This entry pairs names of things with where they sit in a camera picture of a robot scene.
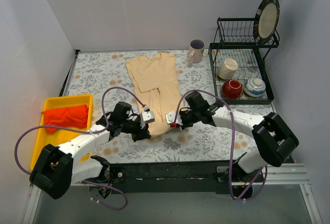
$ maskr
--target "mug handle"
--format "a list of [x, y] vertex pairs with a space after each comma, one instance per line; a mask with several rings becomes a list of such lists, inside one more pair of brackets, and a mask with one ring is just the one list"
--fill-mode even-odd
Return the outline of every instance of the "mug handle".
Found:
[[188, 57], [188, 64], [192, 64], [194, 61], [193, 56], [195, 55], [196, 51], [192, 50], [189, 57]]

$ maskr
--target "yellow tray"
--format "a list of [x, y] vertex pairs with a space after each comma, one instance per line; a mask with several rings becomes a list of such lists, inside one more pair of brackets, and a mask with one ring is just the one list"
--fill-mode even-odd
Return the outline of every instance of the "yellow tray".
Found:
[[[78, 129], [76, 127], [69, 127], [75, 130], [83, 130], [86, 131], [91, 128], [92, 123], [92, 109], [93, 109], [93, 95], [84, 94], [84, 95], [74, 95], [74, 96], [65, 96], [65, 97], [55, 97], [48, 98], [45, 101], [42, 111], [54, 108], [61, 107], [75, 107], [80, 105], [88, 106], [88, 119], [87, 119], [87, 127], [85, 129]], [[41, 114], [40, 125], [44, 125], [44, 116]], [[38, 129], [35, 148], [33, 149], [33, 154], [30, 163], [30, 169], [33, 170], [37, 159], [40, 155], [40, 152], [44, 146], [47, 144], [52, 144], [57, 146], [62, 143], [66, 143], [67, 141], [72, 140], [73, 138], [79, 136], [79, 133], [71, 132], [67, 130], [57, 130], [53, 134], [49, 134], [46, 132], [46, 129]], [[81, 161], [88, 159], [89, 154], [82, 157]]]

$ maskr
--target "red bowl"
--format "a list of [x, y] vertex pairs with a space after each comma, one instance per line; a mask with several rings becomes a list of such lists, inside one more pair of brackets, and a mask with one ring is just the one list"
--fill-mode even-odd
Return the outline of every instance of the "red bowl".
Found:
[[237, 99], [243, 93], [242, 84], [238, 80], [228, 80], [222, 85], [222, 96], [228, 99]]

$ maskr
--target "beige cup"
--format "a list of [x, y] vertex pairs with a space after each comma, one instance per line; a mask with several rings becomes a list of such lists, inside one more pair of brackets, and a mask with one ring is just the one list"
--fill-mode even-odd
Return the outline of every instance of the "beige cup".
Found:
[[205, 44], [202, 40], [193, 40], [190, 42], [188, 64], [199, 63], [203, 59]]
[[234, 59], [227, 58], [218, 68], [218, 76], [225, 80], [231, 79], [237, 69], [237, 62]]

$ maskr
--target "white backdrop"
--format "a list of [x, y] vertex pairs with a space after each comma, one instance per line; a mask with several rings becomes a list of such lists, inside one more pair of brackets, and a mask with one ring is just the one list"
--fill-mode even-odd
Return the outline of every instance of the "white backdrop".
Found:
[[193, 39], [208, 47], [218, 16], [254, 17], [261, 1], [48, 0], [81, 50], [184, 49]]
[[275, 106], [300, 140], [293, 155], [304, 163], [324, 224], [330, 223], [329, 0], [284, 0], [280, 46], [266, 59]]
[[[0, 0], [0, 18], [0, 222], [17, 224], [30, 182], [15, 164], [14, 146], [39, 124], [45, 99], [58, 96], [74, 50], [47, 0]], [[33, 132], [20, 146], [27, 169], [35, 138]]]

